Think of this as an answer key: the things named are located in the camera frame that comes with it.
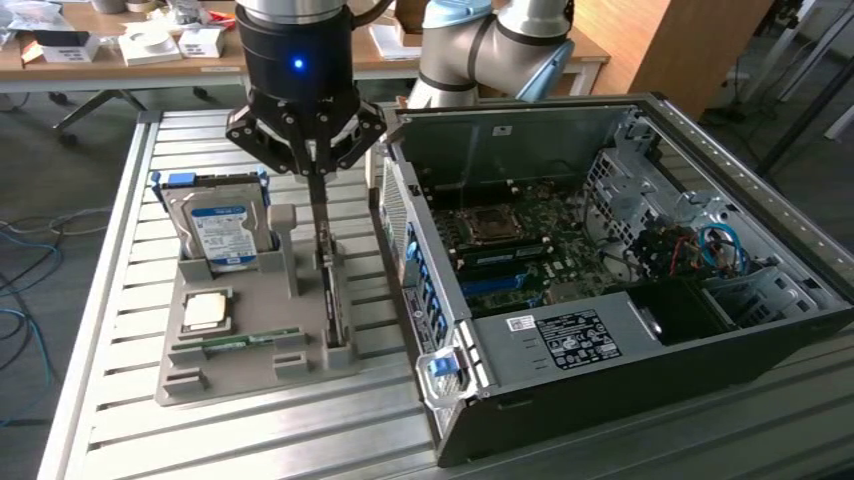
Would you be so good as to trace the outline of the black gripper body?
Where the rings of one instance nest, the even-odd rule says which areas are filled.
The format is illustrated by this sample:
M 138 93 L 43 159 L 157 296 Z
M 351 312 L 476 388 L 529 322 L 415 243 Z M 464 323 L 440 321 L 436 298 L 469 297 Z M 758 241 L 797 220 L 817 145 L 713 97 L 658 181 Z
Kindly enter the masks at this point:
M 361 99 L 351 19 L 349 12 L 339 12 L 317 23 L 277 24 L 247 12 L 237 14 L 250 78 L 247 106 L 237 110 L 239 122 L 262 122 L 289 140 L 285 116 L 291 114 L 305 139 L 318 139 L 326 127 L 335 146 L 357 143 Z

